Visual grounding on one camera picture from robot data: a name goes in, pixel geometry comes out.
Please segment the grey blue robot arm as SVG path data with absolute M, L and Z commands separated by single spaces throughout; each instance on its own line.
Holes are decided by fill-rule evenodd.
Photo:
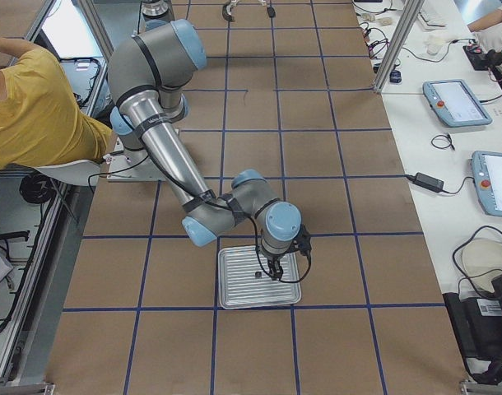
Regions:
M 309 232 L 299 209 L 282 201 L 256 170 L 245 170 L 230 192 L 216 196 L 209 189 L 174 130 L 186 113 L 181 89 L 207 56 L 194 26 L 185 19 L 126 39 L 113 52 L 108 83 L 119 113 L 132 129 L 121 137 L 124 147 L 142 149 L 170 182 L 186 216 L 182 225 L 198 247 L 214 241 L 245 220 L 253 222 L 255 250 L 267 259 L 263 272 L 279 281 L 281 258 L 300 252 L 311 257 Z

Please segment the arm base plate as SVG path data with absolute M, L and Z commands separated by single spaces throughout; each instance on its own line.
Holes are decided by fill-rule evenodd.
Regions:
M 145 150 L 130 151 L 117 137 L 114 154 L 110 153 L 107 180 L 110 182 L 155 182 L 165 176 L 153 164 Z

